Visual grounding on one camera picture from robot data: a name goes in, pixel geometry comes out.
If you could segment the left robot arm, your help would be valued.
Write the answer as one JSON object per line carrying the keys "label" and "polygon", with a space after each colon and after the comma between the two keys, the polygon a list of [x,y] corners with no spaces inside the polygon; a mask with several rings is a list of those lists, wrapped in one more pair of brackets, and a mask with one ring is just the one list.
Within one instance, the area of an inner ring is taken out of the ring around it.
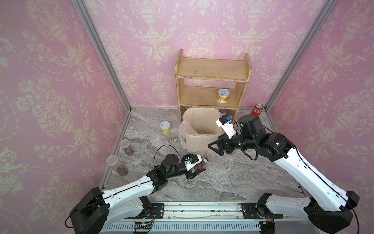
{"label": "left robot arm", "polygon": [[185,175],[197,177],[204,170],[195,167],[203,161],[201,155],[186,154],[179,158],[169,154],[145,176],[112,190],[91,189],[70,211],[68,219],[76,234],[98,234],[103,227],[122,219],[143,219],[152,213],[149,195],[162,190],[168,180]]}

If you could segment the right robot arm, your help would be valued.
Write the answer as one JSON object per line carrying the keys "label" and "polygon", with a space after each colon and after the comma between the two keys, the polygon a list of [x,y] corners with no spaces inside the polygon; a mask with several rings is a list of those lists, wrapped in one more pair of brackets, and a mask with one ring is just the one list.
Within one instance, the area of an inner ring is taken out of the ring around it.
{"label": "right robot arm", "polygon": [[360,197],[354,191],[345,191],[335,185],[302,156],[296,145],[280,133],[267,133],[259,117],[245,115],[239,118],[236,131],[233,118],[223,115],[216,120],[224,134],[208,148],[223,156],[235,150],[255,150],[259,156],[287,171],[308,193],[304,199],[286,198],[264,193],[255,210],[262,218],[290,215],[309,220],[315,227],[328,234],[336,234],[357,219],[354,208]]}

